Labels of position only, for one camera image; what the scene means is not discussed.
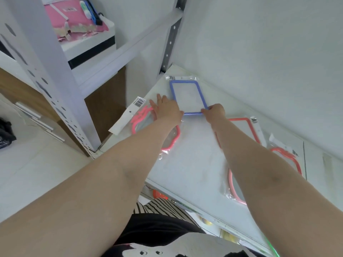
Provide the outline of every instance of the white wall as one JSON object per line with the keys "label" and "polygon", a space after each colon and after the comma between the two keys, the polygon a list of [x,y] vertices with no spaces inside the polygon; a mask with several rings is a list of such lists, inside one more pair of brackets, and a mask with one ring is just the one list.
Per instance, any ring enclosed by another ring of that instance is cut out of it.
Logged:
{"label": "white wall", "polygon": [[0,149],[0,222],[58,185],[90,158],[52,138],[0,94],[0,117],[17,140]]}
{"label": "white wall", "polygon": [[[115,23],[116,43],[120,48],[153,22],[167,15],[176,0],[92,0],[98,12]],[[126,99],[130,104],[138,95],[143,97],[156,84],[160,73],[166,34],[153,41],[126,66]]]}
{"label": "white wall", "polygon": [[343,159],[343,0],[188,0],[172,61]]}

